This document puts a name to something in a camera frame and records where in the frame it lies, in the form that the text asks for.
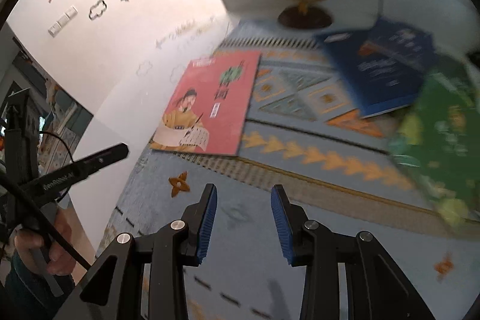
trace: illustrated man with beard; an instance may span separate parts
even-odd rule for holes
[[[192,106],[195,104],[197,98],[197,92],[191,88],[183,97],[177,101],[177,107],[171,112],[164,114],[162,121],[166,127],[172,129],[189,129],[195,127],[203,127],[200,118],[192,111]],[[182,151],[182,152],[194,152],[194,145],[182,145],[176,147],[169,147],[152,142],[151,147],[154,149],[165,151]]]

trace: globe base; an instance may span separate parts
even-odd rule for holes
[[[307,14],[303,14],[297,6],[293,6],[282,11],[278,16],[278,22],[287,28],[319,29],[330,26],[333,19],[320,7],[308,6]]]

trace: yellow robe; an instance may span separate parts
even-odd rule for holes
[[[193,127],[203,127],[202,121],[197,121],[198,117],[192,110],[187,110],[182,112],[178,109],[172,110],[170,113],[165,114],[162,117],[162,121],[168,128],[172,129],[187,129]],[[163,150],[163,151],[180,151],[180,152],[195,152],[194,145],[182,145],[178,147],[168,147],[166,145],[161,145],[155,143],[153,140],[150,143],[150,148],[154,150]]]

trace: pink book cover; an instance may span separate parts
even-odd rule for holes
[[[260,51],[192,60],[152,138],[155,150],[236,155]]]

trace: human hand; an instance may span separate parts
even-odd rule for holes
[[[61,209],[58,210],[55,217],[54,227],[67,240],[71,241],[71,227]],[[35,274],[40,274],[37,265],[33,260],[30,250],[40,248],[44,245],[43,238],[29,229],[21,229],[15,236],[15,248],[28,270]],[[54,242],[49,251],[50,262],[46,266],[46,271],[50,274],[69,275],[73,271],[76,261],[65,251],[60,244]]]

